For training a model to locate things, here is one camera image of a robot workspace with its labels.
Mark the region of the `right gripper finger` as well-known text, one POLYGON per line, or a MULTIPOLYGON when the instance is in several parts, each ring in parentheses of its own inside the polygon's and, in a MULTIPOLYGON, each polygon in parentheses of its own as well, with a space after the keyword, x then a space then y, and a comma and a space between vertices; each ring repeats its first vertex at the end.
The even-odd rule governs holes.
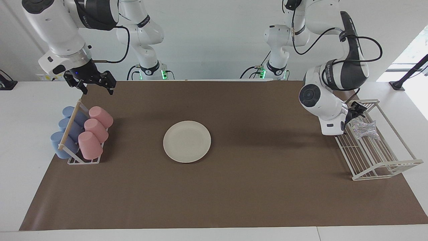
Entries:
POLYGON ((64 79, 67 82, 67 84, 69 85, 69 87, 72 88, 77 88, 78 90, 81 90, 81 92, 84 95, 87 95, 88 93, 88 89, 87 87, 84 85, 84 83, 82 81, 77 81, 72 74, 65 74, 64 75, 64 79))
POLYGON ((100 74, 100 86, 107 89, 109 95, 113 95, 116 87, 116 79, 110 71, 105 71, 100 74))

